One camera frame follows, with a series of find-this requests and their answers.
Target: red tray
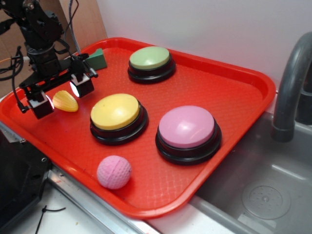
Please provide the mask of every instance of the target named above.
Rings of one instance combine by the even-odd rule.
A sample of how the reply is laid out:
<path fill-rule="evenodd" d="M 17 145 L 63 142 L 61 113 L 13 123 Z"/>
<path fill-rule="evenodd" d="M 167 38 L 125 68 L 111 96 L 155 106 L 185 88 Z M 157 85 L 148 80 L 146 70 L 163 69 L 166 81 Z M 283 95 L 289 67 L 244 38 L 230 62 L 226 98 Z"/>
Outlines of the red tray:
<path fill-rule="evenodd" d="M 240 138 L 270 104 L 274 83 L 264 74 L 249 69 L 170 50 L 176 61 L 175 74 L 157 84 L 137 84 L 128 78 L 130 55 L 150 46 L 123 38 L 99 41 L 83 50 L 92 54 L 102 48 L 108 67 L 93 78 L 95 91 L 78 99 L 79 110 L 54 113 L 37 120 L 31 111 L 22 114 L 13 94 L 0 103 L 0 120 L 34 144 L 76 180 L 125 215 L 147 219 L 171 212 L 185 204 Z M 47 93 L 72 94 L 68 83 Z M 90 133 L 90 112 L 102 98 L 116 93 L 135 96 L 147 109 L 149 126 L 134 141 L 105 146 Z M 209 161 L 179 166 L 165 161 L 157 152 L 158 123 L 169 110 L 181 105 L 207 109 L 222 130 L 220 150 Z M 127 185 L 111 191 L 100 186 L 98 164 L 109 155 L 128 159 L 133 173 Z"/>

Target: sink drain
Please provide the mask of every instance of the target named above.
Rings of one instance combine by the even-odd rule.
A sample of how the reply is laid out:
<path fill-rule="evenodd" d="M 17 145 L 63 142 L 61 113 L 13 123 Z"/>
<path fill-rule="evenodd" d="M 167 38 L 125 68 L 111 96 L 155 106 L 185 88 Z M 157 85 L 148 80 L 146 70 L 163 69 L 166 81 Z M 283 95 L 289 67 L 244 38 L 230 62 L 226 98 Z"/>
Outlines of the sink drain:
<path fill-rule="evenodd" d="M 291 206 L 288 192 L 266 180 L 248 185 L 243 191 L 242 201 L 249 213 L 262 219 L 280 218 Z"/>

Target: white wall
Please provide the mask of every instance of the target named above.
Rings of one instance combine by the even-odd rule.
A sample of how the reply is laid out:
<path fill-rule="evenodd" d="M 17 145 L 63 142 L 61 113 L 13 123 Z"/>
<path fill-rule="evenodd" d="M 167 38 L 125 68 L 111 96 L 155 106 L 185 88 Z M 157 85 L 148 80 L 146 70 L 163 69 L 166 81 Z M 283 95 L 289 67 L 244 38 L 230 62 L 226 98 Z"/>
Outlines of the white wall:
<path fill-rule="evenodd" d="M 260 71 L 277 87 L 311 0 L 97 0 L 107 36 Z"/>

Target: stainless steel sink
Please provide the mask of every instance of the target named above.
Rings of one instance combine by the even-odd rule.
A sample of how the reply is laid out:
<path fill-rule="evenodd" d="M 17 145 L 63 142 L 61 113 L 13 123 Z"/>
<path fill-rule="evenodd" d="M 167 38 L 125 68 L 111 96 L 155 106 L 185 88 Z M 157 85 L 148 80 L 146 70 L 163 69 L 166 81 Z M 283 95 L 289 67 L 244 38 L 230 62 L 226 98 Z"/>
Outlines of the stainless steel sink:
<path fill-rule="evenodd" d="M 296 123 L 292 141 L 275 142 L 272 118 L 261 116 L 196 195 L 246 233 L 310 234 L 312 129 Z"/>

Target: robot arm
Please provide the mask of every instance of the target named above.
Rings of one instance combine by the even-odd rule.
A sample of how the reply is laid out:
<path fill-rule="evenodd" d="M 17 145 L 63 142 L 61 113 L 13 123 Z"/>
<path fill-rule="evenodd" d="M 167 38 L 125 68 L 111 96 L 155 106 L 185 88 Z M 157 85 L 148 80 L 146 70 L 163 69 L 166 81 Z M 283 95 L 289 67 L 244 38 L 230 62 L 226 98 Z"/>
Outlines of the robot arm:
<path fill-rule="evenodd" d="M 0 9 L 11 17 L 0 23 L 0 35 L 14 22 L 19 26 L 34 71 L 19 85 L 29 104 L 25 107 L 17 100 L 23 113 L 32 109 L 36 117 L 41 118 L 53 112 L 45 92 L 68 81 L 79 97 L 94 90 L 91 77 L 98 75 L 85 61 L 88 54 L 74 56 L 69 52 L 69 45 L 61 39 L 64 33 L 62 25 L 53 12 L 44 12 L 38 0 L 1 0 Z M 56 41 L 65 47 L 61 52 L 54 49 Z M 66 52 L 70 57 L 59 60 L 57 54 Z"/>

